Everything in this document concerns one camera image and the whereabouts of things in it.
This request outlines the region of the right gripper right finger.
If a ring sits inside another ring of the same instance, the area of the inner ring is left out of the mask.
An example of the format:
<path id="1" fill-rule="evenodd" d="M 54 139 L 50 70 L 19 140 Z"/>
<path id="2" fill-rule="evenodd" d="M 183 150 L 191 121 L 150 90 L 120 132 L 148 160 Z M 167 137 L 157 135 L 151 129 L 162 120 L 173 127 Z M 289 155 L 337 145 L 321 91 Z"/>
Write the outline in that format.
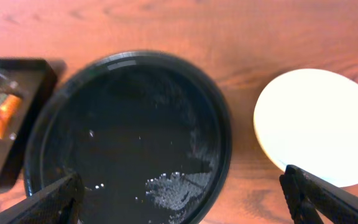
<path id="1" fill-rule="evenodd" d="M 309 172 L 288 165 L 279 178 L 295 224 L 322 223 L 322 213 L 333 223 L 358 223 L 358 197 Z"/>

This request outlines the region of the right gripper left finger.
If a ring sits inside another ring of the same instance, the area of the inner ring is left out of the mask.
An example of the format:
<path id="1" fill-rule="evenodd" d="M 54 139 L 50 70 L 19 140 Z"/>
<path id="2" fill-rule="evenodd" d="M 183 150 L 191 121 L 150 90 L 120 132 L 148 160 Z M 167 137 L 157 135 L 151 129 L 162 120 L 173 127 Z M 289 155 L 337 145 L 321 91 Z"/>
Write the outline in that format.
<path id="1" fill-rule="evenodd" d="M 72 173 L 0 213 L 0 224 L 77 224 L 85 187 Z"/>

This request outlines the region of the light blue plate top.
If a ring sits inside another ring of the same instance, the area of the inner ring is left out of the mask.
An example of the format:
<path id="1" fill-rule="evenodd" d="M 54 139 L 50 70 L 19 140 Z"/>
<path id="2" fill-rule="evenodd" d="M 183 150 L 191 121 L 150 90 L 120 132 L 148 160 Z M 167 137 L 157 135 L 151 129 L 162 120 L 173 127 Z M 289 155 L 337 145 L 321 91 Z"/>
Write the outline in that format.
<path id="1" fill-rule="evenodd" d="M 281 170 L 295 165 L 337 186 L 358 184 L 358 84 L 304 68 L 274 78 L 254 109 L 255 135 Z"/>

